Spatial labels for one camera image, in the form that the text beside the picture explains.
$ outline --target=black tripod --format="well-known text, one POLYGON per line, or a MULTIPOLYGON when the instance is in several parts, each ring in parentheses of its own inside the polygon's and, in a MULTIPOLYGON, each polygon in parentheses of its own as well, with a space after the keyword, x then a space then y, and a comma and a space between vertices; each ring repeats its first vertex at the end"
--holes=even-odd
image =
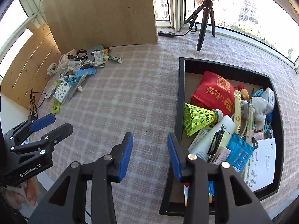
MULTIPOLYGON (((204 13, 202 15, 202 23, 201 23, 198 42, 197 42, 197 47, 196 47, 197 51, 201 50, 202 43, 204 42, 204 35, 205 35, 206 30, 207 30, 207 21, 209 19, 209 15, 211 16, 212 34, 215 37, 215 18, 214 18, 212 0, 204 0, 202 5, 199 6, 195 10, 195 12, 198 14, 202 9, 204 9, 204 13)), ((189 23, 192 18, 193 18, 193 14, 185 21, 185 24, 189 23)))

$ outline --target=red bag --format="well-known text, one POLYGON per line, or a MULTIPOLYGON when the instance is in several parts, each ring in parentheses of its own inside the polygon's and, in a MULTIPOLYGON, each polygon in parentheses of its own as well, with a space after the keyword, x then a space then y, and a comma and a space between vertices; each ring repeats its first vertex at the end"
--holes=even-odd
POLYGON ((234 87, 223 77, 205 71, 198 88, 191 96, 191 104, 205 109, 220 109, 225 115, 232 115, 234 87))

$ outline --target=badminton shuttlecock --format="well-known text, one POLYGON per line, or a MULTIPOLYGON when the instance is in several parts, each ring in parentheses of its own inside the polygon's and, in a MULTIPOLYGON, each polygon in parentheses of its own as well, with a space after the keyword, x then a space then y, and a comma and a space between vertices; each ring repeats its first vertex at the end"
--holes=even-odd
POLYGON ((216 123, 222 120, 221 110, 206 110, 194 105, 185 104, 184 107, 184 126, 188 136, 201 130, 210 123, 216 123))

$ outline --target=white plastic bag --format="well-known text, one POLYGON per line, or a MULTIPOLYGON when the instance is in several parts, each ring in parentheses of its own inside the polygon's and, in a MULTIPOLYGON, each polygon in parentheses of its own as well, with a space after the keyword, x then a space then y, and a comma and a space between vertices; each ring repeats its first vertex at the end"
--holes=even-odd
POLYGON ((255 109, 255 130, 260 131, 265 125, 266 115, 263 115, 263 110, 267 107, 268 102, 262 97, 253 97, 252 102, 255 109))

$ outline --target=black tray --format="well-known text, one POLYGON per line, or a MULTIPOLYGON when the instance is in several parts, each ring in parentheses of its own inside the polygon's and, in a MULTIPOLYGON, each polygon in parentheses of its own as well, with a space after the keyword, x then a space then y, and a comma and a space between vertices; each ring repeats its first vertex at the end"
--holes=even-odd
MULTIPOLYGON (((217 75, 222 76, 228 80, 241 81, 248 84, 259 85, 266 89, 271 88, 274 92, 274 86, 269 76, 243 69, 238 66, 232 66, 223 64, 220 62, 201 60, 201 59, 190 59, 180 58, 179 59, 179 80, 178 80, 178 101, 177 101, 177 113, 175 121, 174 133, 181 143, 183 136, 183 113, 184 113, 184 98, 185 98, 185 72, 204 74, 208 70, 217 75)), ((283 135, 283 122, 280 113, 279 102, 277 96, 275 97, 275 106, 272 113, 273 122, 271 127, 273 128, 274 137, 276 141, 276 162, 275 162, 275 173, 273 183, 267 187, 256 191, 255 195, 260 201, 270 197, 271 195, 278 192, 281 174, 283 169, 283 158, 284 158, 284 135, 283 135)), ((184 216, 186 207, 184 202, 171 202, 170 197, 174 191, 174 195, 183 195, 183 184, 178 183, 174 178, 171 164, 168 169, 168 176, 164 191, 164 196, 160 206, 159 214, 169 216, 184 216)), ((214 215, 214 202, 210 204, 210 215, 214 215)))

